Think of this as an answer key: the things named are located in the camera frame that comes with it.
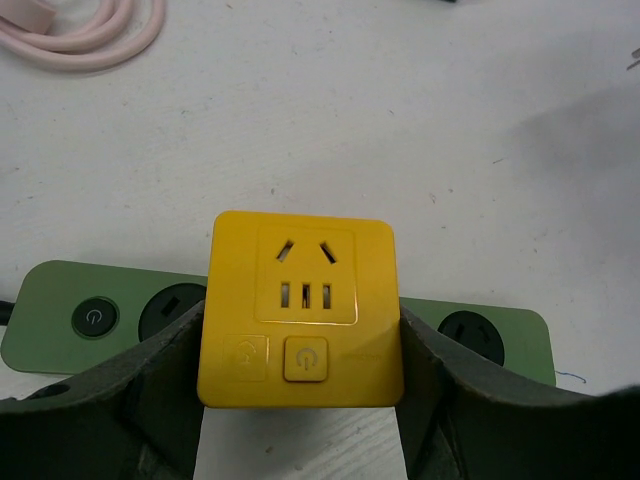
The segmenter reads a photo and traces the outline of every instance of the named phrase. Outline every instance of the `black clamp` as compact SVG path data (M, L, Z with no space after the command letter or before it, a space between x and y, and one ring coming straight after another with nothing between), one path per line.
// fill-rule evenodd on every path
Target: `black clamp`
M192 478L202 314L200 303L97 367L1 401L3 478ZM400 329L410 479L640 478L640 388L588 397L511 373L404 309Z

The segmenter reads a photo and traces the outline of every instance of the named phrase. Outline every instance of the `plug adapter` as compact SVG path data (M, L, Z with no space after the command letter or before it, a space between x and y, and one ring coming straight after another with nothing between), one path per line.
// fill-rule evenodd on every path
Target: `plug adapter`
M404 385L391 228L226 212L198 373L210 407L382 407Z

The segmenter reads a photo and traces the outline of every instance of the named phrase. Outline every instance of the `white table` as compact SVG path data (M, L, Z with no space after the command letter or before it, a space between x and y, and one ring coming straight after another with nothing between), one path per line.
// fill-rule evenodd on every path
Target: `white table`
M637 0L170 0L109 72L0 52L0 297L53 258L206 274L226 209L375 217L402 295L538 311L586 381L562 388L640 382L638 18ZM55 380L0 365L0 397ZM392 410L205 413L196 478L403 475Z

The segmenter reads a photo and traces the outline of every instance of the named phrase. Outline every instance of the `black socket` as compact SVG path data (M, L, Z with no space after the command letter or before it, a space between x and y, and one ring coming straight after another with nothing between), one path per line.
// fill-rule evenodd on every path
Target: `black socket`
M504 344L500 333L485 317L462 310L445 318L438 331L487 360L504 365Z
M195 304L204 300L206 287L197 283L179 283L160 290L147 303L140 315L138 338L144 341L180 318Z

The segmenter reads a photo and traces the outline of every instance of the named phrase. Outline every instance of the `black button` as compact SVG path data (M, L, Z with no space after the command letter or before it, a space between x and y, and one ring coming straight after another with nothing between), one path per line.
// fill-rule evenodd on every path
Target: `black button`
M118 319L113 304L103 298L85 300L73 311L73 327L87 337L99 337L109 332Z

